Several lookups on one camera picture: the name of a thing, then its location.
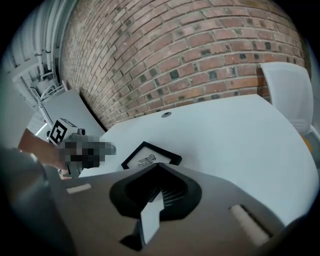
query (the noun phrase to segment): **black frame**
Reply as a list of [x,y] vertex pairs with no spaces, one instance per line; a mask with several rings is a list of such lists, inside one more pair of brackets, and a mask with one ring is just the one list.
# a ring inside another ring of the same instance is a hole
[[171,152],[169,152],[167,150],[164,150],[164,149],[162,149],[162,148],[160,148],[158,146],[152,145],[152,144],[144,141],[121,164],[121,166],[122,166],[122,168],[124,170],[129,169],[128,163],[130,162],[130,160],[144,147],[149,148],[149,149],[151,149],[151,150],[153,150],[153,151],[155,151],[155,152],[157,152],[157,153],[159,153],[159,154],[161,154],[161,155],[163,155],[163,156],[165,156],[167,158],[170,158],[171,161],[169,162],[169,164],[171,164],[171,165],[178,166],[180,164],[181,160],[182,160],[182,157],[180,155],[171,153]]

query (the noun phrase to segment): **table hole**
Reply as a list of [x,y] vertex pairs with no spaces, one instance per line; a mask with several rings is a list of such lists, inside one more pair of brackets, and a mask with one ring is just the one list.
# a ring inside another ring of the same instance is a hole
[[168,116],[170,116],[171,115],[171,112],[166,112],[166,113],[164,113],[161,117],[162,118],[167,118]]

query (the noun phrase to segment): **white wall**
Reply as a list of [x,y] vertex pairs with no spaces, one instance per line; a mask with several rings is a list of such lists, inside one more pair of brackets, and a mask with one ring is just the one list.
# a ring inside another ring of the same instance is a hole
[[311,84],[313,91],[312,124],[320,132],[320,65],[310,44],[306,41],[311,62]]

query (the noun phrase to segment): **dark gray surface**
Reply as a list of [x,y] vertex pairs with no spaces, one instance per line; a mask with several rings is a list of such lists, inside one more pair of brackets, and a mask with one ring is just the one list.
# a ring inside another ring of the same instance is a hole
[[[0,180],[14,214],[49,245],[75,255],[73,239],[57,211],[44,167],[18,149],[0,148],[0,156]],[[49,169],[59,177],[57,169]]]
[[[253,251],[255,246],[229,211],[233,205],[244,205],[271,234],[278,234],[283,229],[282,223],[270,210],[231,182],[187,168],[166,165],[194,179],[201,186],[202,199],[185,219],[161,222],[160,229],[140,254],[239,256]],[[81,213],[89,229],[92,228],[97,234],[109,237],[108,241],[115,242],[115,244],[110,242],[108,245],[100,244],[100,247],[117,245],[117,249],[120,250],[118,247],[122,245],[118,241],[132,233],[136,220],[121,216],[117,212],[110,201],[109,191],[115,182],[144,167],[64,180],[60,189],[87,183],[92,188],[74,194],[64,193],[63,196],[61,194],[60,198],[63,197],[65,201],[69,201],[62,205],[62,208],[70,208],[70,205],[73,205],[75,212],[67,213],[68,216]],[[84,239],[83,233],[77,233],[76,236],[79,241]]]
[[53,123],[67,119],[78,128],[85,129],[86,135],[101,137],[105,131],[91,115],[75,89],[68,90],[43,103]]

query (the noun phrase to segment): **gray panel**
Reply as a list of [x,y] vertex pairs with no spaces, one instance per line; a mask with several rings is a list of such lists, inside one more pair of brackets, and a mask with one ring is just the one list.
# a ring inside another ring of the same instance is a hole
[[101,137],[105,134],[75,89],[52,97],[43,105],[53,123],[58,118],[64,118],[78,128],[85,129],[86,135]]
[[32,119],[30,120],[27,128],[29,129],[30,132],[32,132],[33,134],[36,134],[37,131],[39,131],[42,126],[44,126],[44,124],[45,124],[44,117],[42,116],[41,113],[36,111],[34,112]]
[[[256,247],[229,211],[233,205],[244,205],[272,235],[278,234],[284,228],[270,210],[231,182],[187,168],[166,165],[195,180],[201,186],[202,198],[199,205],[185,219],[161,222],[160,229],[140,254],[240,256],[253,252]],[[76,209],[74,212],[62,214],[68,216],[65,221],[78,223],[79,229],[81,220],[77,218],[80,213],[90,226],[86,229],[92,229],[97,234],[104,234],[110,238],[108,245],[101,245],[98,241],[95,242],[96,245],[116,246],[119,250],[125,248],[118,241],[132,233],[136,220],[118,213],[110,201],[109,191],[115,182],[143,168],[144,166],[60,182],[62,186],[58,190],[61,193],[62,189],[63,194],[56,198],[63,198],[63,201],[68,203],[61,206],[61,202],[57,200],[57,204],[60,204],[63,211],[70,211],[70,207]],[[66,192],[66,188],[86,183],[92,188],[74,194]],[[76,236],[79,241],[84,239],[83,234],[77,233]]]

